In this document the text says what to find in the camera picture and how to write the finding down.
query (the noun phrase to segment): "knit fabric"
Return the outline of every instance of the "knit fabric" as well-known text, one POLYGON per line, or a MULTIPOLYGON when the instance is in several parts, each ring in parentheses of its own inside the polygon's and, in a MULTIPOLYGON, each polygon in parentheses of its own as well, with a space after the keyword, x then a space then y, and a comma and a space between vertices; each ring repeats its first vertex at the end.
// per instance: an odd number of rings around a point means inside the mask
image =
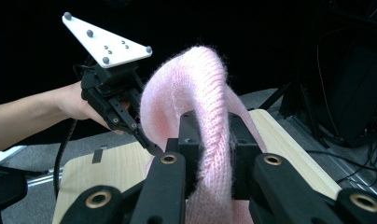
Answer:
POLYGON ((163 150, 177 138, 180 116, 194 110, 204 146, 198 184, 186 204, 186 223, 253 223, 248 201, 231 199, 228 112, 241 116, 262 151, 265 145, 244 104, 226 84, 212 49, 193 47, 163 64, 145 86, 140 118, 146 136, 163 150))

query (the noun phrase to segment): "human arm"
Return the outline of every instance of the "human arm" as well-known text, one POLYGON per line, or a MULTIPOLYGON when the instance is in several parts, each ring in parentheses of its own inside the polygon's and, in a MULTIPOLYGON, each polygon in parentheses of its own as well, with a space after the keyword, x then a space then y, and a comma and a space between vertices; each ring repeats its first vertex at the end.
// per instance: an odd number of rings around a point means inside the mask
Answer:
POLYGON ((81 99, 80 83, 0 105, 0 151, 65 119, 93 119, 108 128, 81 99))

